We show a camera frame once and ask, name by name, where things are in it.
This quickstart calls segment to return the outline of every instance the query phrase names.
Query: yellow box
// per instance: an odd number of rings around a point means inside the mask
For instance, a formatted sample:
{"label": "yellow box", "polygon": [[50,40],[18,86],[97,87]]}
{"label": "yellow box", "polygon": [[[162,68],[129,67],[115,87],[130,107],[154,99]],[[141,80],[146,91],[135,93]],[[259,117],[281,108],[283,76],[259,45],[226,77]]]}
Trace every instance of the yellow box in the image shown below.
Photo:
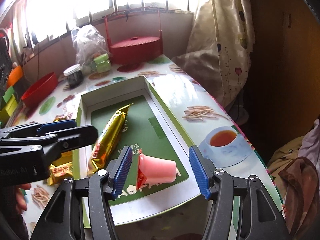
{"label": "yellow box", "polygon": [[2,110],[0,111],[0,120],[2,125],[5,125],[7,123],[7,121],[9,120],[10,116],[13,114],[17,106],[18,106],[18,103],[14,95],[12,95],[9,101],[4,106],[4,108],[2,108]]}

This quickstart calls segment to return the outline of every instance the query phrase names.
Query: person's hand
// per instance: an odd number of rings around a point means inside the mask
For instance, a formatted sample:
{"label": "person's hand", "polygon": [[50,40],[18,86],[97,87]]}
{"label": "person's hand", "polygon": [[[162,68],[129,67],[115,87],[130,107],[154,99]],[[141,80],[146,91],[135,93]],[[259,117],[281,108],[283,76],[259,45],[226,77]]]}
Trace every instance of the person's hand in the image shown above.
{"label": "person's hand", "polygon": [[17,199],[16,211],[19,215],[21,215],[23,211],[26,211],[28,209],[27,203],[24,200],[24,196],[20,190],[21,188],[24,190],[29,190],[31,189],[31,183],[21,184],[16,186],[16,199]]}

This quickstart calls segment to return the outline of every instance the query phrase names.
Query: wooden cabinet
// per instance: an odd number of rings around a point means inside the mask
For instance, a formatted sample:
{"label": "wooden cabinet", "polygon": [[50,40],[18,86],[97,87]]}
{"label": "wooden cabinet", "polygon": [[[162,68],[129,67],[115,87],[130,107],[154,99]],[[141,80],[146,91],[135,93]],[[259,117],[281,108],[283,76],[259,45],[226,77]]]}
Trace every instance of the wooden cabinet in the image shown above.
{"label": "wooden cabinet", "polygon": [[274,148],[320,114],[320,24],[303,0],[251,0],[256,44],[245,91],[250,124]]}

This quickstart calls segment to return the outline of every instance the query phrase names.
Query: snack packet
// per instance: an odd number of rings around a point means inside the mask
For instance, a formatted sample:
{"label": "snack packet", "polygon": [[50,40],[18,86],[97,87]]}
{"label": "snack packet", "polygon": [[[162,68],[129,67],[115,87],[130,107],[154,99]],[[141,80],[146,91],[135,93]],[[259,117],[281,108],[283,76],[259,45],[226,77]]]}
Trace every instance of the snack packet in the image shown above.
{"label": "snack packet", "polygon": [[58,122],[58,121],[63,121],[63,120],[70,120],[72,119],[72,113],[70,112],[66,112],[64,114],[58,114],[56,115],[56,117],[54,118],[54,122]]}
{"label": "snack packet", "polygon": [[104,168],[106,165],[112,150],[120,140],[121,131],[130,105],[117,110],[102,131],[92,150],[91,158],[88,163],[89,175],[94,174],[97,170]]}
{"label": "snack packet", "polygon": [[73,177],[73,164],[72,162],[62,164],[60,166],[49,166],[50,177],[47,179],[49,186],[61,183],[66,177]]}

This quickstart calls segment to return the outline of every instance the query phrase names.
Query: red bowl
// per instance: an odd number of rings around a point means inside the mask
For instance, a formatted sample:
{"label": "red bowl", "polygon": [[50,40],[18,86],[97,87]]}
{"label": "red bowl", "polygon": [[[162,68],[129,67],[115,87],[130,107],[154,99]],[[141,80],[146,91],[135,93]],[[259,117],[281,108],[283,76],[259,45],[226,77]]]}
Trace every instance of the red bowl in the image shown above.
{"label": "red bowl", "polygon": [[21,100],[26,107],[34,108],[45,99],[51,92],[57,87],[58,79],[54,72],[45,75],[34,83],[28,90],[23,94]]}

